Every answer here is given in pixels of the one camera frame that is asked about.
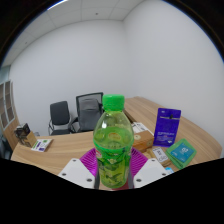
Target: green bottle cap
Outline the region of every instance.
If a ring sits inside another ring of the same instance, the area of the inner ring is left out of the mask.
[[[119,94],[103,95],[103,109],[106,111],[122,111],[124,109],[124,96]]]

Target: wooden desk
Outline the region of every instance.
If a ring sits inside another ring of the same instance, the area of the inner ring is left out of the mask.
[[[142,122],[149,130],[154,132],[156,125],[157,110],[161,107],[141,97],[126,99],[125,113],[131,121]],[[71,158],[80,158],[94,147],[93,132],[41,136],[37,138],[54,139],[45,152],[35,152],[29,148],[17,144],[11,160],[37,166],[52,174],[58,175]],[[176,141],[186,138],[197,150],[196,156],[189,165],[219,159],[222,148],[219,143],[207,132],[181,117]],[[100,184],[101,190],[110,190]]]
[[[158,108],[163,106],[143,97],[133,97],[125,100],[125,114],[132,122],[143,123],[150,131],[155,132]],[[185,138],[196,150],[197,154],[188,166],[219,159],[222,152],[221,145],[206,131],[181,117],[175,142]],[[174,171],[179,170],[173,164],[169,165]]]

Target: black office chair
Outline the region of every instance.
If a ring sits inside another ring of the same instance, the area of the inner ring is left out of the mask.
[[[72,123],[79,123],[77,133],[93,131],[103,114],[103,92],[85,94],[76,97],[78,117]]]
[[[12,156],[12,149],[8,141],[1,136],[0,138],[0,158],[10,160]]]
[[[73,127],[74,122],[70,122],[70,114],[67,101],[61,101],[50,105],[51,120],[48,126],[49,135],[67,135],[76,133]],[[55,126],[68,125],[67,129],[56,129]]]

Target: green beverage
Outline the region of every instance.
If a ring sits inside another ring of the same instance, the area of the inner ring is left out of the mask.
[[[106,187],[120,188],[127,181],[134,133],[122,112],[123,95],[104,95],[103,108],[93,132],[100,179]]]

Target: white wall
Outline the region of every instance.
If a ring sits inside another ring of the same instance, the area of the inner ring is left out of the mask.
[[[81,22],[46,34],[11,66],[20,123],[48,135],[51,103],[67,100],[74,117],[78,95],[102,91],[135,96],[129,67],[122,22]]]
[[[138,95],[182,115],[224,148],[224,66],[193,20],[163,1],[146,1],[126,17]]]

